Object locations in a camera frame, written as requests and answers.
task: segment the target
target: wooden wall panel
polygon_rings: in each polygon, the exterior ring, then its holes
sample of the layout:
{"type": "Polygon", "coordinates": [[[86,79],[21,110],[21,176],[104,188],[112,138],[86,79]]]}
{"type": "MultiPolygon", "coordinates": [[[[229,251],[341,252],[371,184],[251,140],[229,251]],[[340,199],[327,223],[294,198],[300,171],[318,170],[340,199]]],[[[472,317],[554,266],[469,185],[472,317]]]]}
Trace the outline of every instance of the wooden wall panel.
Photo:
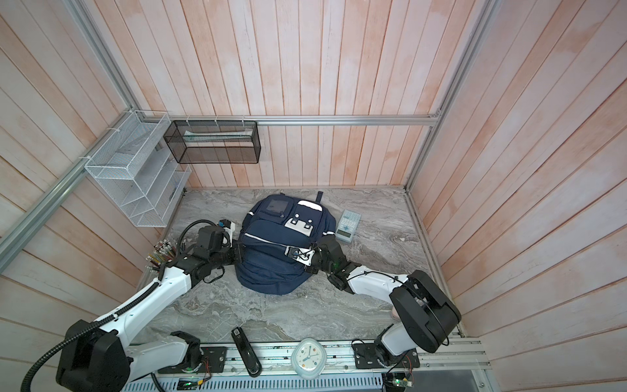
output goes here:
{"type": "MultiPolygon", "coordinates": [[[[177,47],[171,32],[161,33],[169,35],[160,45],[177,47]]],[[[195,96],[189,101],[198,105],[195,96]]],[[[4,236],[126,105],[63,2],[24,0],[0,4],[0,107],[4,236]]],[[[32,362],[77,320],[92,321],[133,295],[157,237],[84,179],[0,277],[5,389],[19,388],[32,362]]],[[[58,390],[57,361],[44,366],[35,388],[58,390]]]]}
{"type": "MultiPolygon", "coordinates": [[[[434,112],[484,3],[86,1],[141,109],[176,115],[434,112]]],[[[195,164],[188,185],[400,185],[424,135],[406,126],[262,128],[258,165],[195,164]]]]}
{"type": "Polygon", "coordinates": [[[504,2],[411,190],[504,391],[624,389],[625,17],[504,2]]]}

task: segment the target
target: reflective strip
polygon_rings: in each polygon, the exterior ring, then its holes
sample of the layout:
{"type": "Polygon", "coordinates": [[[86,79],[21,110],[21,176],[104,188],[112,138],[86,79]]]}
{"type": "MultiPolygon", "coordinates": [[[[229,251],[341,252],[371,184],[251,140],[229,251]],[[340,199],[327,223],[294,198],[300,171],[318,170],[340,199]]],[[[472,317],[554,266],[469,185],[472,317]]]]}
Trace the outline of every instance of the reflective strip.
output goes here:
{"type": "Polygon", "coordinates": [[[301,206],[305,206],[305,207],[309,207],[311,209],[317,209],[318,211],[322,211],[322,207],[321,206],[319,206],[319,205],[317,205],[315,203],[312,203],[311,201],[301,200],[298,203],[301,206]]]}

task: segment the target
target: gray marble surface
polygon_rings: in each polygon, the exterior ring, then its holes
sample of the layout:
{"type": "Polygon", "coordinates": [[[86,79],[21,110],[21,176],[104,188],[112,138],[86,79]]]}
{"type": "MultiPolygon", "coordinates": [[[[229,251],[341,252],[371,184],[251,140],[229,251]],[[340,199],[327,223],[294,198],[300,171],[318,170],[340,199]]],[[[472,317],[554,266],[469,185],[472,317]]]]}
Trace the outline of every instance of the gray marble surface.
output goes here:
{"type": "MultiPolygon", "coordinates": [[[[176,239],[189,223],[227,218],[241,225],[253,205],[279,189],[190,191],[184,195],[168,237],[176,239]]],[[[289,196],[314,200],[317,189],[285,189],[289,196]]],[[[362,215],[350,244],[341,242],[349,260],[389,273],[429,272],[424,251],[398,188],[326,189],[322,197],[337,220],[344,209],[362,215]]],[[[193,241],[197,230],[188,237],[193,241]]],[[[200,283],[164,309],[136,337],[153,341],[186,331],[203,342],[229,342],[241,326],[250,341],[373,339],[393,323],[391,305],[366,295],[338,291],[326,275],[313,275],[292,293],[268,295],[240,285],[234,267],[222,279],[200,283]]]]}

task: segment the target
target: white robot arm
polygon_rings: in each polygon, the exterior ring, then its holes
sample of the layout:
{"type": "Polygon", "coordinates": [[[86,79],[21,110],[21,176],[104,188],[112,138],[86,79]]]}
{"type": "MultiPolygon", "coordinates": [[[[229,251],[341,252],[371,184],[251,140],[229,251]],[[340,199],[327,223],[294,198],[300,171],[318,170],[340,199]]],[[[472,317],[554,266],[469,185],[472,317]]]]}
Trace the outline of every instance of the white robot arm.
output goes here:
{"type": "MultiPolygon", "coordinates": [[[[168,266],[162,265],[159,277],[150,285],[94,322],[80,320],[71,326],[66,340],[29,370],[21,391],[30,390],[38,368],[61,349],[56,380],[74,392],[117,392],[129,381],[166,366],[184,363],[191,369],[198,367],[202,356],[199,340],[185,332],[139,346],[130,342],[160,311],[213,270],[241,262],[244,249],[233,243],[233,228],[228,220],[201,228],[200,245],[179,254],[168,266]]],[[[375,340],[377,356],[386,366],[416,346],[435,352],[461,319],[450,299],[424,272],[391,275],[348,262],[332,236],[318,244],[306,265],[311,272],[325,271],[329,282],[340,290],[370,295],[395,306],[401,322],[375,340]]]]}

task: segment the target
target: clock face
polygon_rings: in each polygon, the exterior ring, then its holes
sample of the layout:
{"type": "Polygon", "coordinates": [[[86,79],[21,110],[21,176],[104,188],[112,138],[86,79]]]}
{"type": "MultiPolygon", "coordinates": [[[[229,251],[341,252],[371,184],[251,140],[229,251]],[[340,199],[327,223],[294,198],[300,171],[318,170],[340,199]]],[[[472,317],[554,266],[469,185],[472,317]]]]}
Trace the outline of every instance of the clock face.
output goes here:
{"type": "Polygon", "coordinates": [[[305,342],[296,352],[296,365],[304,371],[313,371],[318,365],[323,364],[322,358],[326,353],[320,350],[320,346],[312,342],[305,342]]]}

